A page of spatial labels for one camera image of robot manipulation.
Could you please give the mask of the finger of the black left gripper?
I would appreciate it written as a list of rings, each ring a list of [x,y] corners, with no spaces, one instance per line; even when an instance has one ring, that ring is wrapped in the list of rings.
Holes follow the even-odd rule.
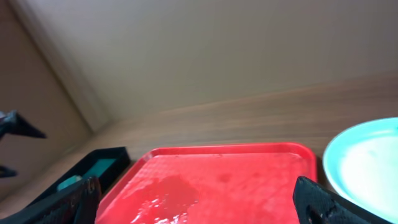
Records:
[[[6,166],[0,166],[0,178],[15,177],[17,172]]]
[[[31,125],[16,110],[1,112],[1,138],[6,134],[45,139],[47,136]]]

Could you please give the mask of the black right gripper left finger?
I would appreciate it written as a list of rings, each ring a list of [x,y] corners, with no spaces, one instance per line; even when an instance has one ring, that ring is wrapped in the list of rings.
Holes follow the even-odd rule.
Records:
[[[100,199],[99,179],[97,177],[81,179],[3,218],[1,224],[94,224]]]

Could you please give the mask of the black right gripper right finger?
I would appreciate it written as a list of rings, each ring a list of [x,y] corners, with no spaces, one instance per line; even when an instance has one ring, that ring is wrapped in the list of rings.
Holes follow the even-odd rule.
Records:
[[[390,224],[304,176],[297,178],[293,201],[300,224]]]

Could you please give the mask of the light blue plate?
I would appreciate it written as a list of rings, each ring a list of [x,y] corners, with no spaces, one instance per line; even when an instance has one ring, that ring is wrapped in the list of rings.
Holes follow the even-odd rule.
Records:
[[[339,133],[323,154],[334,190],[357,206],[397,223],[397,118],[358,124]]]

